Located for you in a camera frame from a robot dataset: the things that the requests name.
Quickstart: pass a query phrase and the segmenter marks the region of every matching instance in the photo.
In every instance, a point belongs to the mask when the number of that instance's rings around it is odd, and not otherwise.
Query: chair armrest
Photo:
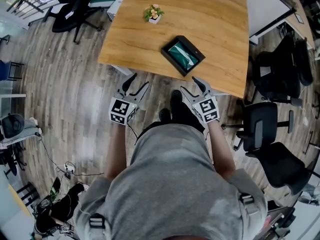
[[[244,140],[247,140],[247,139],[252,138],[252,134],[245,133],[243,130],[237,131],[235,135],[236,135],[238,138],[244,139]]]
[[[293,129],[294,129],[294,112],[292,110],[290,110],[289,111],[288,134],[290,134]]]
[[[261,148],[262,146],[262,139],[263,139],[263,121],[259,120],[255,122],[254,127],[254,147],[256,149]]]
[[[302,99],[301,98],[291,98],[290,99],[291,105],[295,107],[302,107]]]

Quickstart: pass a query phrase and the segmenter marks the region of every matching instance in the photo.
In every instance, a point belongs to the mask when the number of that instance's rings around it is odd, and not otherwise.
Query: floor plank
[[[70,161],[76,166],[76,174],[97,174],[103,171],[105,154],[110,142],[111,123],[108,109],[111,97],[115,94],[116,85],[123,77],[111,66],[98,64],[98,56],[109,29],[110,21],[106,14],[96,13],[91,19],[93,23],[102,23],[104,30],[96,32],[84,26],[80,30],[81,43],[72,43],[74,30],[66,33],[52,33],[53,19],[46,23],[34,22],[26,34],[12,38],[8,45],[1,44],[0,58],[4,61],[24,63],[21,72],[22,81],[14,83],[17,93],[26,93],[26,99],[17,99],[13,108],[25,118],[31,116],[39,121],[43,130],[43,142],[49,156],[57,165]],[[260,39],[258,46],[250,46],[250,54],[255,57],[259,52],[273,51],[281,37],[275,29]],[[312,61],[314,84],[303,89],[303,108],[288,104],[278,104],[278,119],[288,118],[289,110],[294,111],[294,130],[291,134],[287,129],[277,131],[276,140],[284,143],[306,165],[315,158],[317,152],[310,148],[303,154],[307,146],[309,132],[315,131],[313,141],[318,142],[319,122],[314,119],[311,104],[314,101],[314,90],[319,90],[319,71]],[[158,120],[160,109],[169,105],[172,90],[180,86],[191,92],[200,93],[192,82],[185,82],[169,77],[137,71],[138,76],[131,86],[137,90],[145,81],[150,87],[141,102],[140,110],[131,126],[140,133],[143,128]],[[253,94],[253,84],[248,79],[246,92],[249,97]],[[236,105],[236,98],[221,96],[217,98],[221,123],[240,124],[241,110]],[[304,116],[308,126],[303,124]],[[235,129],[224,131],[230,146],[236,139]],[[135,148],[136,138],[127,127],[126,150],[128,161]],[[24,160],[28,164],[24,173],[26,181],[32,182],[44,197],[58,175],[55,166],[47,158],[44,146],[37,138],[25,141],[26,152]],[[271,187],[264,171],[254,158],[248,158],[243,150],[233,152],[237,168],[244,168],[261,189],[269,196],[277,199],[283,205],[291,205],[296,197],[291,196],[288,187],[275,189]],[[71,181],[62,181],[62,193],[76,181],[89,184],[94,176],[73,176]]]

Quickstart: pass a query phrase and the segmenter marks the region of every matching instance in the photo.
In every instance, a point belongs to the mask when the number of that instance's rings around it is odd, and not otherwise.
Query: foot
[[[182,93],[179,90],[173,90],[171,93],[170,104],[175,102],[182,102]]]
[[[89,185],[83,184],[82,182],[78,182],[78,183],[79,183],[79,184],[82,184],[82,186],[83,186],[83,188],[84,188],[84,190],[81,191],[81,192],[78,194],[78,197],[79,197],[80,195],[82,195],[83,192],[86,192],[86,191],[88,190]]]
[[[35,125],[38,126],[38,120],[35,119],[34,117],[30,117],[29,120],[34,121]]]
[[[159,119],[161,122],[167,122],[171,120],[171,114],[169,109],[163,108],[159,112]]]

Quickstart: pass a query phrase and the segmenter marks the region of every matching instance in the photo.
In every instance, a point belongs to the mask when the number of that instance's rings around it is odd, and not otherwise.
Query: table top
[[[150,4],[164,11],[157,24],[143,19]],[[186,77],[161,54],[161,48],[180,35],[206,57]],[[246,0],[123,0],[98,61],[185,81],[196,76],[213,89],[242,98],[248,55]]]

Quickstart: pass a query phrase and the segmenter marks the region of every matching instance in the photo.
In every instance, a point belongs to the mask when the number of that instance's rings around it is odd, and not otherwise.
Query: blue chair
[[[21,63],[17,63],[17,62],[3,62],[2,60],[0,60],[0,81],[17,81],[17,79],[22,79],[21,77],[14,77],[14,76],[10,76],[10,72],[11,72],[11,67],[21,67],[24,64]]]

